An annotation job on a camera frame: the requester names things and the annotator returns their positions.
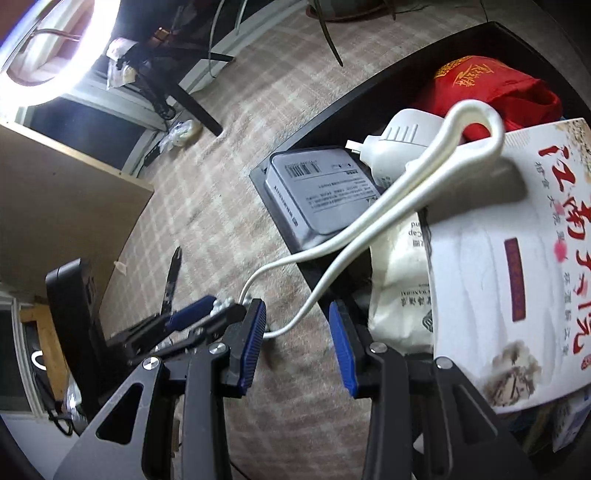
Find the white plastic bag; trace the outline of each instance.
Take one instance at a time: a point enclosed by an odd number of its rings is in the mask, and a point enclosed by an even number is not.
[[[371,259],[372,337],[403,354],[433,353],[427,253],[418,215],[381,235],[371,245]]]
[[[160,141],[160,153],[168,152],[174,147],[182,147],[192,136],[197,135],[203,129],[203,125],[195,120],[175,125],[170,129],[166,137]]]
[[[88,426],[88,420],[78,410],[82,405],[82,395],[72,374],[68,374],[68,387],[64,392],[64,408],[70,414],[77,434],[81,434]]]
[[[137,72],[127,64],[121,69],[117,68],[117,61],[127,53],[137,42],[128,38],[116,38],[107,48],[107,57],[109,57],[109,67],[107,68],[107,90],[111,88],[122,87],[127,83],[133,83]]]

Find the beige rug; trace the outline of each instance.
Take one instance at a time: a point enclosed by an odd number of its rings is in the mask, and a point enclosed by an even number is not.
[[[534,46],[591,105],[591,82],[559,28],[529,2],[488,6]],[[419,12],[331,24],[341,68],[317,22],[289,17],[246,48],[196,98],[224,126],[185,150],[161,156],[143,176],[155,187],[121,255],[101,307],[106,334],[158,311],[170,257],[183,247],[175,308],[207,293],[237,297],[256,267],[287,254],[248,174],[270,151],[336,99],[406,55],[484,20],[478,1],[437,2]],[[309,290],[296,268],[252,289],[282,325]],[[232,460],[255,479],[358,479],[368,401],[342,386],[328,325],[315,308],[290,334],[266,343],[254,384],[226,402]]]

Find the plastic bag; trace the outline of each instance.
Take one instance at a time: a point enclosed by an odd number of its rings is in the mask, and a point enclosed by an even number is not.
[[[64,393],[64,408],[70,414],[75,432],[80,435],[88,426],[88,420],[80,413],[78,407],[82,405],[82,395],[72,374],[68,375],[68,387]]]
[[[128,50],[137,42],[128,38],[116,38],[107,48],[107,57],[109,57],[109,67],[107,68],[107,90],[111,88],[122,87],[127,83],[133,83],[137,72],[127,64],[121,69],[117,68],[117,61],[125,55]]]
[[[427,253],[413,213],[371,245],[368,329],[374,340],[403,354],[433,353]]]
[[[467,98],[493,107],[508,132],[556,122],[562,116],[560,99],[544,81],[499,60],[475,56],[462,57],[439,68],[413,107],[446,116],[453,105]],[[482,125],[472,124],[463,135],[473,141],[488,137],[489,132]]]
[[[187,140],[197,135],[202,129],[203,125],[195,120],[176,124],[160,141],[160,153],[171,151],[174,147],[182,147]]]

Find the silver screw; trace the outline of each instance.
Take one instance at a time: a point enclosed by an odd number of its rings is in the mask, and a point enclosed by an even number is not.
[[[142,367],[146,370],[153,370],[154,368],[158,367],[160,364],[160,360],[155,356],[149,356],[148,358],[144,358],[142,362]]]
[[[374,342],[369,346],[369,349],[373,352],[373,353],[386,353],[386,351],[388,350],[388,347],[386,346],[385,343],[382,342]]]
[[[225,343],[222,343],[222,342],[212,343],[209,346],[209,353],[212,355],[219,355],[220,353],[224,353],[227,349],[228,349],[228,347],[226,346]]]
[[[444,370],[448,370],[449,368],[453,367],[453,362],[446,356],[440,356],[435,359],[435,364],[438,368],[443,368]]]

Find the black tray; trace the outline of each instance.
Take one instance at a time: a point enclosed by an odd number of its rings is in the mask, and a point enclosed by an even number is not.
[[[344,146],[349,139],[363,141],[367,135],[381,131],[397,112],[407,108],[439,67],[467,55],[492,57],[545,80],[562,100],[566,118],[583,117],[591,125],[591,111],[564,77],[517,35],[497,22],[488,22],[443,38],[374,75],[319,113],[272,154],[295,148]],[[264,186],[268,162],[269,157],[251,171],[250,177],[293,253],[297,251],[297,244]],[[330,255],[299,264],[310,288],[317,284],[334,257]],[[343,272],[319,301],[324,314],[328,317],[328,306],[337,296],[343,299],[356,296],[358,304],[366,303],[371,289],[370,279],[371,259],[366,252]]]

